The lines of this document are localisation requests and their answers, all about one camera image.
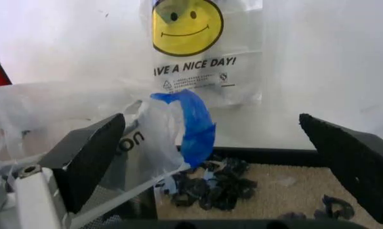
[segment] blue plastic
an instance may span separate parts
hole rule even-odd
[[[180,101],[186,127],[181,154],[192,168],[199,166],[213,152],[215,140],[215,124],[204,102],[189,90],[174,94],[156,93],[152,94],[151,98],[165,101],[167,104]]]

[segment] smiley face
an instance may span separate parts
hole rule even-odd
[[[152,13],[153,46],[171,56],[193,56],[223,33],[220,9],[210,0],[159,0]]]

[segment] smiley face mouth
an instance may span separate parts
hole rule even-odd
[[[160,37],[163,37],[164,35],[165,35],[165,36],[169,36],[169,37],[185,37],[185,36],[192,36],[192,35],[198,34],[198,33],[200,33],[200,32],[203,32],[204,30],[208,30],[208,29],[210,29],[210,27],[209,27],[209,25],[207,24],[207,26],[204,27],[204,29],[199,30],[199,31],[197,31],[197,32],[193,32],[193,33],[189,33],[189,34],[183,34],[183,35],[167,34],[167,33],[162,32],[162,35],[161,35]]]

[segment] plastic bag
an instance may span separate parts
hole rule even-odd
[[[133,82],[0,87],[0,129],[6,143],[0,158],[20,160],[46,153],[70,131],[123,113],[127,127],[117,156],[74,216],[73,225],[82,226],[94,214],[107,212],[164,177],[196,166],[212,152],[215,125],[199,97],[190,91],[152,97],[148,88]],[[180,153],[175,138],[183,125]]]
[[[143,0],[140,14],[162,91],[209,107],[261,98],[262,0]]]

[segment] white wall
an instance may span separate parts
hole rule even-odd
[[[266,0],[264,8],[262,105],[213,109],[216,144],[312,148],[302,112],[383,136],[383,0]],[[14,83],[148,80],[143,26],[133,0],[1,0],[0,61]]]

